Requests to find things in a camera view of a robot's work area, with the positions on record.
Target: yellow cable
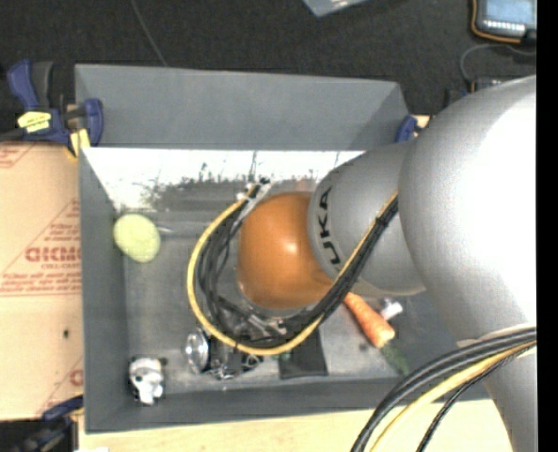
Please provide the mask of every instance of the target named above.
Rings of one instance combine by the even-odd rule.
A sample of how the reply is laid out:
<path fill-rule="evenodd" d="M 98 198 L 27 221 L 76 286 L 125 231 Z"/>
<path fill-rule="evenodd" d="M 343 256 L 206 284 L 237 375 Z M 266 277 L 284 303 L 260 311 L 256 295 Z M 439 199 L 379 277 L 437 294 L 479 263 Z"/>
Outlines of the yellow cable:
<path fill-rule="evenodd" d="M 228 208 L 226 208 L 222 213 L 220 213 L 220 215 L 216 219 L 214 219 L 214 221 L 212 221 L 212 223 L 199 237 L 199 240 L 195 245 L 193 252 L 191 253 L 191 257 L 188 262 L 188 268 L 186 270 L 186 294 L 188 296 L 188 301 L 189 301 L 189 305 L 191 306 L 191 310 L 193 311 L 193 314 L 195 315 L 196 319 L 201 324 L 201 326 L 208 333 L 212 334 L 215 338 L 217 338 L 225 345 L 228 345 L 229 347 L 233 347 L 239 351 L 242 351 L 244 353 L 249 353 L 252 355 L 260 355 L 260 356 L 280 355 L 281 353 L 285 353 L 297 347 L 304 340 L 306 340 L 306 338 L 308 338 L 312 334 L 312 332 L 316 330 L 318 325 L 320 325 L 321 321 L 323 320 L 323 316 L 320 316 L 319 318 L 314 320 L 298 335 L 296 335 L 293 339 L 291 339 L 290 341 L 288 341 L 283 345 L 277 347 L 269 347 L 269 348 L 248 347 L 246 345 L 242 345 L 238 343 L 234 339 L 230 338 L 228 335 L 224 334 L 222 331 L 216 328 L 214 324 L 210 322 L 210 320 L 207 319 L 207 316 L 205 316 L 205 314 L 199 307 L 196 293 L 195 293 L 195 271 L 197 267 L 197 261 L 199 259 L 199 254 L 201 253 L 201 250 L 205 246 L 206 241 L 209 239 L 212 233 L 226 220 L 228 216 L 234 213 L 239 208 L 239 206 L 241 206 L 244 202 L 246 202 L 250 198 L 250 196 L 253 194 L 255 189 L 256 187 L 253 186 L 246 193 L 244 198 L 233 203 Z M 397 197 L 397 191 L 394 191 L 393 194 L 391 194 L 390 198 L 387 200 L 387 202 L 381 208 L 381 211 L 378 213 L 378 216 L 381 216 L 383 214 L 384 210 L 396 199 L 396 197 Z M 369 235 L 372 229 L 373 229 L 373 224 L 371 224 L 371 226 L 369 227 L 365 235 L 359 241 L 358 245 L 356 246 L 356 248 L 354 249 L 350 257 L 345 262 L 345 265 L 343 266 L 342 270 L 337 275 L 337 278 L 333 283 L 339 280 L 341 276 L 344 274 L 344 272 L 349 268 L 350 263 L 352 262 L 354 257 L 359 253 L 359 249 L 362 247 L 362 244 L 364 243 L 366 237 Z"/>
<path fill-rule="evenodd" d="M 512 355 L 518 352 L 519 350 L 526 348 L 528 345 L 533 345 L 535 343 L 536 341 L 533 341 L 523 345 L 518 345 L 516 347 L 511 347 L 506 351 L 497 353 L 496 355 L 483 359 L 481 362 L 475 363 L 465 368 L 464 370 L 461 370 L 460 372 L 450 376 L 448 379 L 441 382 L 439 385 L 435 386 L 425 394 L 421 395 L 414 402 L 407 405 L 400 413 L 398 413 L 398 415 L 396 415 L 393 418 L 393 420 L 383 429 L 381 434 L 376 438 L 370 451 L 378 452 L 380 450 L 388 450 L 386 447 L 386 443 L 389 437 L 395 432 L 396 429 L 398 429 L 406 421 L 406 419 L 412 413 L 416 412 L 420 407 L 423 407 L 424 405 L 433 402 L 434 400 L 447 394 L 453 389 L 466 383 L 470 379 L 474 379 L 478 375 L 488 370 L 490 366 L 502 360 L 503 358 L 506 358 L 509 355 Z"/>

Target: black floor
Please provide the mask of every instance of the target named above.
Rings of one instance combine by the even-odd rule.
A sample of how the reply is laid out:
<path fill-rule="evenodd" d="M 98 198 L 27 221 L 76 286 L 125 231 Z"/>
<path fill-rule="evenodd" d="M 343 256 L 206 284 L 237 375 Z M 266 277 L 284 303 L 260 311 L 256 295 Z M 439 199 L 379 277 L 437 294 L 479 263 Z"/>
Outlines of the black floor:
<path fill-rule="evenodd" d="M 468 0 L 370 0 L 323 18 L 302 0 L 135 1 L 169 66 L 391 80 L 416 114 L 467 89 L 459 59 L 486 43 L 470 32 Z M 51 92 L 69 100 L 75 62 L 162 65 L 129 0 L 0 0 L 0 60 L 26 57 L 53 60 Z M 470 76 L 536 72 L 535 56 L 503 47 L 466 63 Z M 0 132 L 17 110 L 0 80 Z M 0 425 L 0 450 L 36 426 Z"/>

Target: green tennis ball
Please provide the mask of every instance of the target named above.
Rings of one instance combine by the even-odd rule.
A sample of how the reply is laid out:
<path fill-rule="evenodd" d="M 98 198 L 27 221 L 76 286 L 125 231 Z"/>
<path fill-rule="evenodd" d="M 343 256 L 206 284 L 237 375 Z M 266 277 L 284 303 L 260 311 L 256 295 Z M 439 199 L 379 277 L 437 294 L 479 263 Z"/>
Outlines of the green tennis ball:
<path fill-rule="evenodd" d="M 113 227 L 113 238 L 127 256 L 148 263 L 159 252 L 161 237 L 149 218 L 139 214 L 120 217 Z"/>

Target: gray robot arm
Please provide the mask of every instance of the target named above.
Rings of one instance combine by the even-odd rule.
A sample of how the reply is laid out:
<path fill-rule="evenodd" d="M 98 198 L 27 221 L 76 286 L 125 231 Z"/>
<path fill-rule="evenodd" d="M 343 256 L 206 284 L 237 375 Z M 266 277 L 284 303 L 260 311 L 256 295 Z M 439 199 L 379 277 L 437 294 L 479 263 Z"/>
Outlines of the gray robot arm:
<path fill-rule="evenodd" d="M 457 340 L 536 322 L 535 76 L 447 107 L 408 143 L 332 171 L 309 210 L 333 277 L 394 189 L 399 215 L 361 278 L 369 293 L 430 294 Z M 536 355 L 486 381 L 517 452 L 537 450 Z"/>

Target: cardboard sheet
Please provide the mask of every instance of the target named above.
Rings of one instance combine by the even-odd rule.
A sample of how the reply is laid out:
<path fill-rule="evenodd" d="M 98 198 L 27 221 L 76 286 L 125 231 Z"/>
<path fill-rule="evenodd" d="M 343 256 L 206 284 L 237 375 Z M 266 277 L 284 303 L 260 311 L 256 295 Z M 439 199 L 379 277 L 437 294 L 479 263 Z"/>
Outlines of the cardboard sheet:
<path fill-rule="evenodd" d="M 82 393 L 77 159 L 0 144 L 0 421 Z"/>

